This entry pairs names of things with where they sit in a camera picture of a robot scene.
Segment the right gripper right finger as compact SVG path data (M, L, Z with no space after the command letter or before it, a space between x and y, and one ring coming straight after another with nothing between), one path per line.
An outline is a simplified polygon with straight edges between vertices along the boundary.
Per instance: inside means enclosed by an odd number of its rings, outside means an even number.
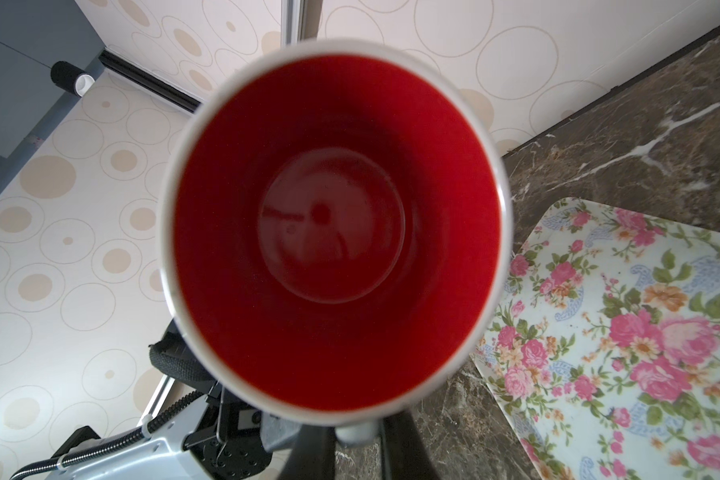
M380 434L384 480L439 479L408 411L384 418Z

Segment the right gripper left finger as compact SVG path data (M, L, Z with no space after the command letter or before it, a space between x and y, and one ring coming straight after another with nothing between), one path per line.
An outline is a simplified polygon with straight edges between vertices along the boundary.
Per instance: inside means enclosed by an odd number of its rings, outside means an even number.
M333 427L302 425L278 480L334 480L336 436Z

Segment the white ceramic mug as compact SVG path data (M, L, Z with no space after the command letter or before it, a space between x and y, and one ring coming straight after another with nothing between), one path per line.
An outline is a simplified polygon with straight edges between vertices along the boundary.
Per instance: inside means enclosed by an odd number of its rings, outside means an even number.
M266 413L339 427L396 414L460 368L512 229L501 156L459 90L344 39L265 55L197 110L157 238L202 365Z

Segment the floral rectangular tray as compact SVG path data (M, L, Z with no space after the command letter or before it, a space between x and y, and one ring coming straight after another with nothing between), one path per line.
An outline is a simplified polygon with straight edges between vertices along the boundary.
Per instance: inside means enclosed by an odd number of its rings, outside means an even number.
M720 233L554 203L474 358L544 479L720 479Z

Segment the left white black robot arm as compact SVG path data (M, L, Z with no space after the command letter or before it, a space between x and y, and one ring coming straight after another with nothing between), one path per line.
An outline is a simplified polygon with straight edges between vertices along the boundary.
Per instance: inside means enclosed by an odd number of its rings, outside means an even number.
M262 412L202 366L176 323L150 345L149 358L190 392L149 409L137 427L109 438L80 427L51 458L20 468L13 478L249 479L265 472L273 455L262 444Z

